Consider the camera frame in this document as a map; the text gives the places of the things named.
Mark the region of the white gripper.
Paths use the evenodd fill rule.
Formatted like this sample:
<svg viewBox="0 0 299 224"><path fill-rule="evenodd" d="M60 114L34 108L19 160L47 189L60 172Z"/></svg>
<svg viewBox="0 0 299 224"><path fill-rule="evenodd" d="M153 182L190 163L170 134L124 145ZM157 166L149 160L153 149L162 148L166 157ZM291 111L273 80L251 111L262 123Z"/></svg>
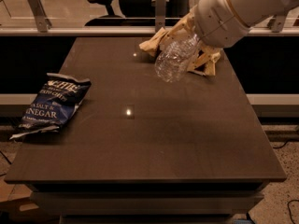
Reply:
<svg viewBox="0 0 299 224"><path fill-rule="evenodd" d="M199 43L187 71L215 73L221 57L219 48L233 46L249 33L249 27L237 15L231 0L199 0L194 14L189 12L162 34L158 49L165 50L174 41L190 38L194 31L204 43Z"/></svg>

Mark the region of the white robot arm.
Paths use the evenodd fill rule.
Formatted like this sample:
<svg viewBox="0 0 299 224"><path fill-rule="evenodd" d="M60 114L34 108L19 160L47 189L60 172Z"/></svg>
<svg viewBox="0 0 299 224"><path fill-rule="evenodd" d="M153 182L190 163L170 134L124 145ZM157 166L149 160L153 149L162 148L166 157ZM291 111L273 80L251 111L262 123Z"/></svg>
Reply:
<svg viewBox="0 0 299 224"><path fill-rule="evenodd" d="M191 33L159 54L156 71L181 74L201 45L230 48L257 23L296 7L298 0L199 0L188 14Z"/></svg>

